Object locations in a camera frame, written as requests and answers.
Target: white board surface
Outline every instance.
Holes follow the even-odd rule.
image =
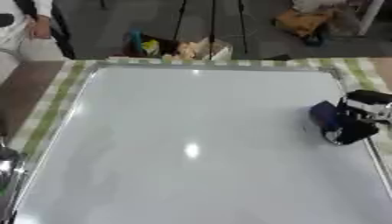
[[[390,224],[364,143],[335,147],[307,111],[321,72],[109,67],[85,87],[17,224]]]

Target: green checkered cloth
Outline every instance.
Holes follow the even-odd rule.
[[[341,84],[346,91],[355,89],[378,90],[389,92],[383,79],[375,70],[375,65],[366,58],[358,59],[299,59],[291,61],[255,61],[233,60],[228,62],[213,61],[183,61],[161,59],[110,59],[110,62],[121,64],[167,64],[167,65],[215,65],[217,67],[332,67],[339,71]],[[55,77],[45,94],[42,96],[33,112],[19,132],[13,138],[10,146],[21,149],[29,156],[28,168],[33,169],[53,140],[56,130],[62,124],[67,111],[71,108],[77,94],[85,83],[89,67],[96,61],[68,61]],[[383,155],[383,160],[392,171],[392,131],[384,128],[374,137],[374,142]]]

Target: tripod leg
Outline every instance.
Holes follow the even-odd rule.
[[[179,18],[176,26],[176,31],[174,32],[173,40],[177,40],[177,36],[179,35],[179,27],[181,27],[182,18],[184,17],[184,13],[186,12],[186,4],[188,0],[184,0],[181,5],[181,9],[179,9]]]
[[[213,59],[213,49],[215,43],[215,16],[216,16],[216,0],[213,0],[213,11],[212,11],[211,32],[210,32],[210,60]]]
[[[248,42],[247,42],[247,35],[245,30],[245,22],[243,20],[243,11],[244,5],[242,0],[238,0],[238,10],[240,11],[240,18],[241,18],[241,29],[242,29],[242,41],[243,41],[243,49],[245,53],[248,53]]]
[[[108,7],[106,6],[105,0],[100,0],[100,5],[102,10],[106,10]]]

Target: floor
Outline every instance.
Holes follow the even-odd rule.
[[[183,0],[57,0],[73,33],[80,59],[103,59],[118,53],[129,28],[171,39]],[[321,47],[307,47],[296,37],[279,31],[270,20],[291,7],[291,0],[242,0],[245,4],[249,53],[242,47],[238,0],[218,0],[217,38],[234,46],[233,59],[261,60],[288,54],[294,59],[310,57],[383,57],[392,55],[388,28],[377,24],[366,38],[329,39]],[[199,41],[210,29],[211,0],[189,0],[179,38]]]

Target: hand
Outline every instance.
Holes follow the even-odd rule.
[[[38,15],[37,21],[28,19],[27,31],[31,39],[49,39],[51,35],[50,18]]]

